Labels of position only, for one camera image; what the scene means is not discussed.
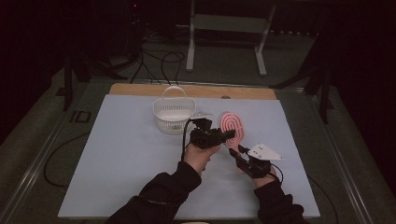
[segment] white paper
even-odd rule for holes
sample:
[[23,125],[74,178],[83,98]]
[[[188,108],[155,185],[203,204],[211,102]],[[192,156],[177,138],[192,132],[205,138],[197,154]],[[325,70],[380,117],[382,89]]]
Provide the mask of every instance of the white paper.
[[[107,95],[65,195],[59,217],[110,217],[158,173],[172,174],[182,150],[182,135],[158,130],[152,103],[158,97]],[[239,115],[245,128],[243,147],[264,143],[284,161],[274,161],[285,179],[282,189],[304,207],[305,217],[319,211],[282,106],[275,100],[194,98],[197,111],[219,117]],[[213,120],[212,128],[218,127]],[[181,205],[177,218],[255,218],[258,201],[247,175],[235,168],[228,148],[212,156],[203,183]]]

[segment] metal frame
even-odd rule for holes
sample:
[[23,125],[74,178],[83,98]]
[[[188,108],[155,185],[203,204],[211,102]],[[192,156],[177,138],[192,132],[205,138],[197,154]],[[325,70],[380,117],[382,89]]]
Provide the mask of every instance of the metal frame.
[[267,71],[262,57],[262,49],[270,31],[271,21],[274,17],[275,10],[276,6],[272,5],[267,19],[195,14],[195,0],[191,0],[190,44],[187,54],[186,70],[191,72],[194,67],[195,29],[259,33],[262,34],[262,40],[260,44],[254,48],[254,53],[259,67],[259,75],[261,77],[265,77],[267,75]]

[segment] white basket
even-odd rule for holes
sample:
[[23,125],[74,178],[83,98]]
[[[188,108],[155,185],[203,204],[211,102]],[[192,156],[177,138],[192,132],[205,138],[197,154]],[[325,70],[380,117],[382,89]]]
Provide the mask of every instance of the white basket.
[[[170,90],[180,90],[184,97],[165,98],[165,94]],[[187,120],[195,112],[195,101],[186,97],[186,92],[178,86],[171,86],[163,91],[163,98],[156,100],[152,104],[152,109],[156,117],[158,128],[163,133],[182,134]]]

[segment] black cable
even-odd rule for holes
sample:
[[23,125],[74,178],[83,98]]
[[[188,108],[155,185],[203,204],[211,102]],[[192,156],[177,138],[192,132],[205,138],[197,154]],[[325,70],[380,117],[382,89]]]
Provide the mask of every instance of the black cable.
[[[175,54],[175,53],[174,53],[174,52],[169,52],[169,53],[165,54],[165,56],[163,56],[163,59],[161,60],[161,71],[163,72],[163,76],[164,76],[164,77],[166,77],[166,75],[165,75],[165,71],[163,71],[163,63],[165,62],[165,58],[166,58],[168,55],[171,55],[171,54]],[[180,57],[178,57],[178,60],[180,61],[180,63],[178,64],[178,69],[177,69],[176,74],[175,74],[175,82],[176,82],[177,85],[178,85],[178,82],[177,82],[177,74],[178,74],[178,72],[180,71],[180,67],[181,67],[181,60],[180,60]]]
[[190,143],[188,143],[186,145],[186,133],[187,133],[187,128],[189,127],[189,123],[190,122],[192,122],[192,119],[188,119],[187,122],[186,122],[186,125],[184,126],[183,143],[182,143],[182,148],[181,148],[181,160],[182,161],[184,161],[184,154],[185,154],[186,147],[190,144]]
[[324,196],[329,201],[330,205],[332,206],[332,210],[334,211],[335,223],[338,224],[338,213],[337,213],[337,210],[335,209],[334,203],[332,203],[332,200],[330,199],[329,195],[326,193],[326,191],[324,191],[324,189],[320,186],[320,184],[318,184],[318,182],[314,180],[314,178],[312,178],[309,175],[307,175],[307,176],[308,176],[309,180],[311,180],[312,182],[315,183],[316,186],[318,186],[318,188],[323,192]]
[[281,170],[278,166],[274,165],[273,163],[271,163],[271,165],[272,165],[272,166],[275,166],[275,168],[280,172],[280,174],[281,174],[281,176],[282,176],[282,179],[280,179],[279,182],[280,182],[280,184],[282,185],[283,179],[284,179],[282,170]]
[[[148,56],[150,56],[150,57],[152,57],[152,58],[154,58],[154,59],[156,59],[156,60],[161,61],[161,71],[162,71],[162,73],[163,73],[163,77],[166,79],[166,81],[168,82],[169,85],[171,85],[171,83],[170,83],[170,80],[169,80],[168,76],[165,74],[165,72],[164,72],[164,70],[163,70],[163,65],[164,65],[164,63],[178,63],[178,69],[177,69],[176,74],[175,74],[175,82],[176,82],[176,84],[178,85],[178,83],[177,83],[177,76],[178,76],[178,73],[179,73],[179,71],[180,71],[181,62],[186,58],[186,56],[184,55],[184,53],[179,52],[179,51],[168,51],[168,50],[153,50],[153,49],[142,49],[142,50],[143,50],[143,52],[146,53]],[[159,57],[157,57],[157,56],[155,56],[155,55],[149,53],[150,51],[165,52],[166,54],[165,54],[162,58],[159,58]],[[178,57],[178,60],[175,60],[175,61],[167,61],[167,60],[165,60],[166,57],[168,57],[169,55],[172,55],[172,54],[176,55],[176,56]]]
[[74,138],[72,138],[72,139],[70,139],[70,140],[68,140],[68,141],[65,141],[65,142],[63,142],[62,144],[60,144],[58,147],[56,147],[56,148],[50,153],[49,158],[47,159],[46,164],[44,165],[44,171],[43,171],[44,179],[45,179],[49,184],[51,184],[51,185],[54,186],[54,187],[58,187],[58,188],[66,188],[66,187],[68,186],[68,185],[57,184],[57,183],[51,181],[51,180],[48,178],[48,176],[47,176],[47,168],[48,168],[48,165],[49,165],[49,163],[50,163],[50,159],[53,157],[53,155],[55,155],[55,153],[56,153],[57,151],[59,151],[59,149],[61,149],[61,148],[64,147],[65,145],[67,145],[67,144],[69,144],[69,143],[71,143],[71,142],[73,142],[73,141],[75,141],[75,140],[77,140],[77,139],[79,139],[79,138],[81,138],[81,137],[83,137],[83,136],[85,136],[85,135],[88,135],[88,134],[90,134],[90,133],[84,133],[84,134],[81,134],[81,135],[79,135],[79,136],[77,136],[77,137],[74,137]]

